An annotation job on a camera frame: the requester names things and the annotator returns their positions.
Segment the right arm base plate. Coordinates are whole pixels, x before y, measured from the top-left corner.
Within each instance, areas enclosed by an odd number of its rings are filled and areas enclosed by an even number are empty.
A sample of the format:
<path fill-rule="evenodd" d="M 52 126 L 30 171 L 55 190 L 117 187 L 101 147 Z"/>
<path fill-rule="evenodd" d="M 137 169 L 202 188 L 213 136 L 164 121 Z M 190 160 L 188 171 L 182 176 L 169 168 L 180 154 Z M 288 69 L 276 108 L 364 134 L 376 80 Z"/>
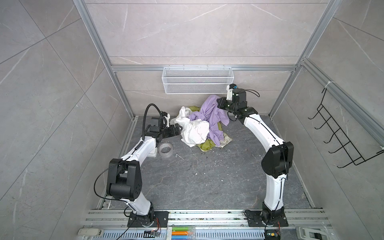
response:
<path fill-rule="evenodd" d="M 262 211 L 245 210 L 244 215 L 249 227 L 288 227 L 288 220 L 285 215 L 285 208 L 276 211 L 263 209 Z"/>

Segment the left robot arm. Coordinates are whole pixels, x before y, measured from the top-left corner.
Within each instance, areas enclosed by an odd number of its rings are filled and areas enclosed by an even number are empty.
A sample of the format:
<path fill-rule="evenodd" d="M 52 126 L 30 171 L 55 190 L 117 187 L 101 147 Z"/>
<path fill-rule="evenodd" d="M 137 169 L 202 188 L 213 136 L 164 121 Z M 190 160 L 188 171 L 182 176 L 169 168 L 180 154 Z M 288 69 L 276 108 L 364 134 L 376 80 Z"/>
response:
<path fill-rule="evenodd" d="M 153 203 L 142 193 L 141 165 L 158 150 L 163 139 L 179 136 L 182 130 L 179 124 L 170 124 L 168 113 L 150 103 L 145 109 L 140 140 L 126 155 L 112 159 L 108 168 L 97 176 L 93 185 L 95 195 L 103 200 L 125 203 L 132 211 L 129 218 L 143 227 L 150 227 L 156 221 L 155 210 Z M 96 190 L 96 183 L 104 173 L 107 173 L 106 193 L 109 198 Z"/>

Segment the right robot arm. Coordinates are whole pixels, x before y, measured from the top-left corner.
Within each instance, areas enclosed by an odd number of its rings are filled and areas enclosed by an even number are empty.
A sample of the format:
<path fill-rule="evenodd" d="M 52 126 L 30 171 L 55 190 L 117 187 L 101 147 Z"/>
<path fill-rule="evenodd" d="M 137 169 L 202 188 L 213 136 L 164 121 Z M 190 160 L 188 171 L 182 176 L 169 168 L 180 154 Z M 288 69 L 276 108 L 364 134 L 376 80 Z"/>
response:
<path fill-rule="evenodd" d="M 266 226 L 282 224 L 286 219 L 283 202 L 284 185 L 293 163 L 294 145 L 277 136 L 262 120 L 256 110 L 245 102 L 235 103 L 226 97 L 217 100 L 218 108 L 232 113 L 263 145 L 266 154 L 261 166 L 267 176 L 266 196 L 261 220 Z"/>

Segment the purple cloth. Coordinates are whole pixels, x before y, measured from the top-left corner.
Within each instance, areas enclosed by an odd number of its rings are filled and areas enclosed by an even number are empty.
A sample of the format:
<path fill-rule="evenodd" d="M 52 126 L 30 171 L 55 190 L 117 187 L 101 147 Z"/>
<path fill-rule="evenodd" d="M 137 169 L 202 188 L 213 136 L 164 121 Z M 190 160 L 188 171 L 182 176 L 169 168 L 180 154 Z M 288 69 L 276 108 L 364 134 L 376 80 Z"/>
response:
<path fill-rule="evenodd" d="M 229 117 L 225 110 L 218 108 L 217 95 L 210 95 L 199 111 L 195 111 L 188 116 L 191 121 L 203 120 L 209 123 L 209 138 L 217 147 L 221 145 L 220 141 L 224 140 L 224 133 L 219 129 L 218 123 L 227 126 L 230 123 Z"/>

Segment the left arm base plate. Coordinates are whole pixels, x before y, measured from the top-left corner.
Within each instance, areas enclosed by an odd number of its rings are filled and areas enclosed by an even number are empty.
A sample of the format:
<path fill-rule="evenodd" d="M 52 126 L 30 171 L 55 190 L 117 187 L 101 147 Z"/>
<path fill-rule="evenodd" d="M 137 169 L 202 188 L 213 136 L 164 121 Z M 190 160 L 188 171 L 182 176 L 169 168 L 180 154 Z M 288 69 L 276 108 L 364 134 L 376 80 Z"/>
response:
<path fill-rule="evenodd" d="M 127 226 L 133 228 L 166 228 L 169 221 L 169 212 L 154 211 L 146 216 L 130 214 Z"/>

